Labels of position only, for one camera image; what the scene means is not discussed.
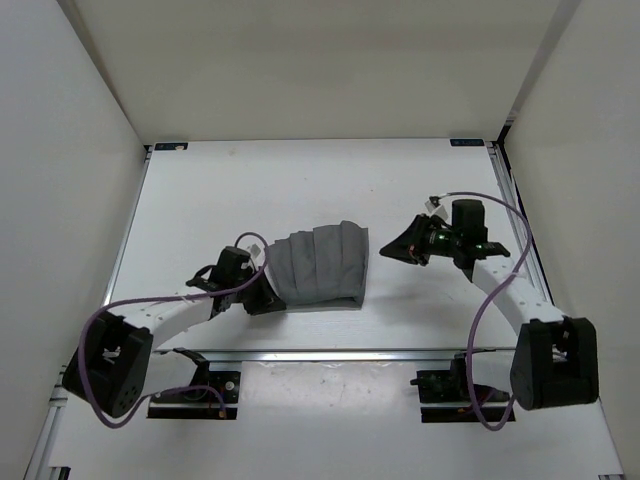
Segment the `grey pleated skirt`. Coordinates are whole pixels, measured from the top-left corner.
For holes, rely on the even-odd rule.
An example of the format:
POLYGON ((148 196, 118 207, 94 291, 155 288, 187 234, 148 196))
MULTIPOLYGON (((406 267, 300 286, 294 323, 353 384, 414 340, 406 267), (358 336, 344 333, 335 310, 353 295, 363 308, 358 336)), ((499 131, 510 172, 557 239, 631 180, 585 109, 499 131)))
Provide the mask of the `grey pleated skirt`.
POLYGON ((360 309, 369 265, 369 230, 343 220, 277 239, 268 275, 290 308, 360 309))

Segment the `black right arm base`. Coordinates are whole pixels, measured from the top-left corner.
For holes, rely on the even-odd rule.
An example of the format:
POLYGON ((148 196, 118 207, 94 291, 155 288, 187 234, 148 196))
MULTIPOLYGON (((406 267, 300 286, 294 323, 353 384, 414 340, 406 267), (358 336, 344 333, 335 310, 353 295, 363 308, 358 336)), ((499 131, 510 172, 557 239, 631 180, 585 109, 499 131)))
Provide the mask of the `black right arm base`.
MULTIPOLYGON (((446 368, 417 370, 410 385, 417 389, 423 424, 479 423, 469 395, 464 353, 456 353, 446 368)), ((510 394, 482 384, 475 384, 474 392, 485 419, 499 422, 510 394)))

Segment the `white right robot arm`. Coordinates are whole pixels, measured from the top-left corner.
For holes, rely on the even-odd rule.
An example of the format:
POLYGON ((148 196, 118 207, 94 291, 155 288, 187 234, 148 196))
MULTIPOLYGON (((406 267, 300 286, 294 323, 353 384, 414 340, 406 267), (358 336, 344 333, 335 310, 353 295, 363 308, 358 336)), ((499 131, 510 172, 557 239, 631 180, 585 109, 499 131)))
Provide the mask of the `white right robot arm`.
POLYGON ((513 352, 476 348, 451 362, 449 387, 470 400, 484 387, 514 397, 525 410, 590 404, 599 397, 597 338, 586 318, 573 318, 546 301, 515 270, 509 251, 488 239, 483 219, 456 220, 420 214, 383 257, 427 265, 433 256, 452 259, 496 306, 517 335, 513 352))

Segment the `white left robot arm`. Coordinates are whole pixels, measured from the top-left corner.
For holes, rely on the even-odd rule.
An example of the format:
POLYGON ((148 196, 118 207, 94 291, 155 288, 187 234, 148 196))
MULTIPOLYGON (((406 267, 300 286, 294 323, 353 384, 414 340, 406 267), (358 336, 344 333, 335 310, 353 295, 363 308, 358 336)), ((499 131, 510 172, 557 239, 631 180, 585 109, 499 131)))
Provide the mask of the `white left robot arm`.
POLYGON ((158 353, 162 344, 234 304, 251 316, 286 309, 264 271, 248 263, 228 272, 208 265, 186 285, 198 292, 118 301, 83 328, 62 385, 90 403, 107 426, 116 426, 113 418, 132 416, 150 395, 169 390, 188 400, 206 395, 210 377, 199 369, 204 357, 182 347, 158 353))

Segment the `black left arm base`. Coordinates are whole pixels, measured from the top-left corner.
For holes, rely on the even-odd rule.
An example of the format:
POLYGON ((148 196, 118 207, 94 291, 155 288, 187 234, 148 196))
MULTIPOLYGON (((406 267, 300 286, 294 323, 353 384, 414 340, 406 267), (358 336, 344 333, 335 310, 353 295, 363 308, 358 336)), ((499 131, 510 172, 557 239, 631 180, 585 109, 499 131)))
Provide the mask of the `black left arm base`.
POLYGON ((149 401, 147 417, 163 420, 217 420, 237 418, 241 372, 214 370, 202 354, 183 348, 173 353, 189 359, 195 366, 186 389, 172 387, 155 394, 149 401))

